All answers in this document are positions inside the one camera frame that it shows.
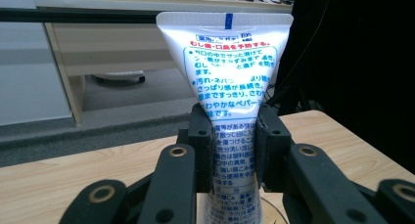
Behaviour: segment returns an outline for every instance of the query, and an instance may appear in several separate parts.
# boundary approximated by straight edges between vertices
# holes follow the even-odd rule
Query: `black device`
[[[61,224],[196,223],[196,193],[212,188],[212,132],[205,111],[194,105],[189,129],[162,150],[153,174],[128,188],[116,180],[89,185]],[[255,161],[258,184],[284,194],[292,224],[415,223],[415,184],[384,180],[374,192],[350,182],[321,149],[295,144],[267,105],[256,121]]]

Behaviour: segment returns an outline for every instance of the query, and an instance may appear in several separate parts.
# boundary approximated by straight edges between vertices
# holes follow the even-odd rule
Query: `bolt hole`
[[[172,157],[182,157],[187,154],[187,150],[185,148],[172,148],[168,153]]]
[[[98,203],[98,202],[105,202],[109,200],[115,193],[115,188],[110,185],[104,185],[94,189],[89,194],[89,201]]]
[[[415,189],[413,187],[398,183],[393,185],[392,188],[401,198],[404,198],[409,202],[415,202]]]
[[[302,147],[302,148],[299,148],[299,151],[300,151],[301,154],[303,154],[305,156],[308,156],[308,157],[317,156],[317,152],[312,148]]]
[[[156,221],[166,223],[173,219],[174,213],[171,209],[163,209],[156,214]]]
[[[348,209],[346,212],[347,216],[353,220],[354,222],[365,223],[366,222],[366,215],[356,209]]]

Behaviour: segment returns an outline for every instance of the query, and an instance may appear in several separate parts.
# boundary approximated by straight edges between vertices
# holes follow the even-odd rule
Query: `white tube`
[[[262,223],[254,127],[287,44],[288,14],[164,12],[157,25],[216,140],[205,223]]]

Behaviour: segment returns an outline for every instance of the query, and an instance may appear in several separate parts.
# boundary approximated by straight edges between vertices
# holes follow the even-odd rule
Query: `floor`
[[[197,103],[177,68],[146,80],[98,81],[87,75],[82,123],[72,118],[0,127],[0,166],[176,135]]]

